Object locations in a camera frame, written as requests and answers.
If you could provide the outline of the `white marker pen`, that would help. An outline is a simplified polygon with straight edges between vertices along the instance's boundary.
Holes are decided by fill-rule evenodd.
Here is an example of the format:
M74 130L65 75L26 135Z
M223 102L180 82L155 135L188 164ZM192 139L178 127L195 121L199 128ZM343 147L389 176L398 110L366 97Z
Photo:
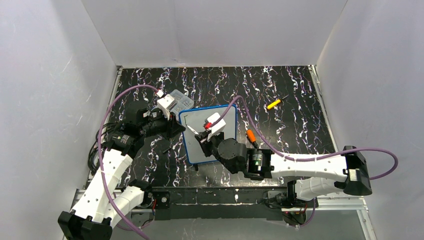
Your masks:
M194 129L194 128L192 128L191 126L189 126L189 125L187 125L186 126L194 135L199 135L199 133Z

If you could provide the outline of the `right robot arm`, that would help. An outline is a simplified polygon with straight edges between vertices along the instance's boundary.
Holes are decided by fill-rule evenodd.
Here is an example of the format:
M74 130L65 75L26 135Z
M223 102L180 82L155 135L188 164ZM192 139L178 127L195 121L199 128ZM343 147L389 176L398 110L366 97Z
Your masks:
M343 192L352 196L369 196L372 187L365 157L349 146L348 153L337 155L278 155L271 149L248 148L224 133L209 136L195 133L196 141L207 157L213 156L231 174L243 173L247 179L262 181L282 177L301 177L287 184L286 200L308 202L315 197Z

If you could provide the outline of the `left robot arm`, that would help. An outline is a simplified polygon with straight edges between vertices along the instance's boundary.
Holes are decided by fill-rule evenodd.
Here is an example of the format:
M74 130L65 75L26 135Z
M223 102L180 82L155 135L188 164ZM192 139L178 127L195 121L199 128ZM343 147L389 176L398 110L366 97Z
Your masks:
M123 216L144 202L145 193L152 189L144 180L133 180L116 198L112 194L146 138L161 135L170 139L186 129L178 117L183 109L182 104L166 98L158 100L154 108L134 105L127 109L100 148L103 166L72 209L58 217L66 239L109 240Z

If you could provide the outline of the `blue framed whiteboard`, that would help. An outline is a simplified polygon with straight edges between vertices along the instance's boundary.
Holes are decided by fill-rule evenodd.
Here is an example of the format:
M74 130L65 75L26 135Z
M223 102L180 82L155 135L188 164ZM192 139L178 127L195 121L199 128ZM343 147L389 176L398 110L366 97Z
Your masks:
M200 107L183 110L179 113L179 121L181 125L186 127L186 130L182 133L182 135L186 156L190 164L201 164L216 161L213 156L205 156L199 142L195 139L195 134L190 129L192 128L198 133L205 131L204 125L207 122L207 118L215 113L221 115L227 107L227 105ZM235 105L231 106L223 120L226 123L223 129L224 138L236 139L238 134L238 110Z

